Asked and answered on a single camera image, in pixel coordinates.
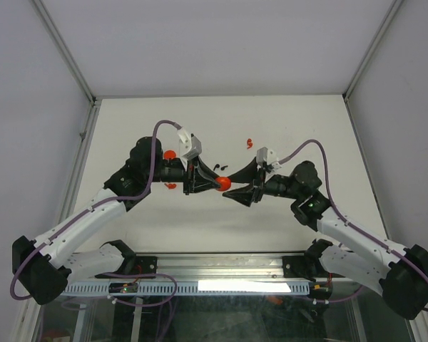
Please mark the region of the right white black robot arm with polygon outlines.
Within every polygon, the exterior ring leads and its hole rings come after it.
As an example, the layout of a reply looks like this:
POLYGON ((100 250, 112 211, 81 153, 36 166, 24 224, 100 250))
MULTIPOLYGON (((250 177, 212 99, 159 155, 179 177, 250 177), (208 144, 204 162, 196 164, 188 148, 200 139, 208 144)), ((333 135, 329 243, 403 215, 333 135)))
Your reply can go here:
POLYGON ((264 196, 291 199, 290 210, 303 226, 323 234, 305 251, 305 269, 313 276, 327 273, 351 279, 381 296, 396 314, 413 320, 428 311, 428 251, 409 248, 361 228, 341 213, 319 188, 315 165, 301 162, 288 176, 265 177, 256 162, 236 174, 232 182, 241 188, 223 196, 246 207, 264 196))

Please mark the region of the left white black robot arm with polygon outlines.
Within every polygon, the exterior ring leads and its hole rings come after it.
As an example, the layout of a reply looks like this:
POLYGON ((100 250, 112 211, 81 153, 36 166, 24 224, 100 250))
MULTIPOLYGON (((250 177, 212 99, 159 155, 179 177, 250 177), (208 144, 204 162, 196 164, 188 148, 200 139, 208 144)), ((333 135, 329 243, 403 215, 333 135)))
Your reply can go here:
POLYGON ((124 166, 83 209, 33 239, 16 239, 11 245, 11 297, 21 299, 15 291, 21 284, 28 292, 26 299, 45 305, 78 280, 105 273, 132 274, 136 254, 121 240, 91 252, 77 249, 106 223, 130 212, 150 194, 154 182, 181 183, 187 195, 222 187, 218 175, 201 160, 196 137, 180 139, 180 146, 178 156, 167 158, 158 138, 139 139, 124 166))

